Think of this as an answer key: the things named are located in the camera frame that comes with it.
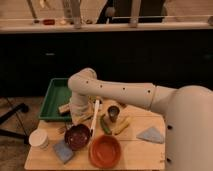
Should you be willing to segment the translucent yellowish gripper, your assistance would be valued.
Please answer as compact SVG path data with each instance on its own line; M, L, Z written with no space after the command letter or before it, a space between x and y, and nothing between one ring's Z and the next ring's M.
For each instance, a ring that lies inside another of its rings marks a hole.
M87 110L83 113L78 114L76 111L71 112L72 123L78 125L83 123L85 120L93 116L92 110Z

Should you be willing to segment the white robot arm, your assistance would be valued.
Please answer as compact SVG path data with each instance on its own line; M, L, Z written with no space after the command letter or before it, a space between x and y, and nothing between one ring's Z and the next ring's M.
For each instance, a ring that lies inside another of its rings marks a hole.
M165 171L213 171L213 91L152 83L102 81L85 68L68 79L71 113L81 115L90 96L150 110L165 117Z

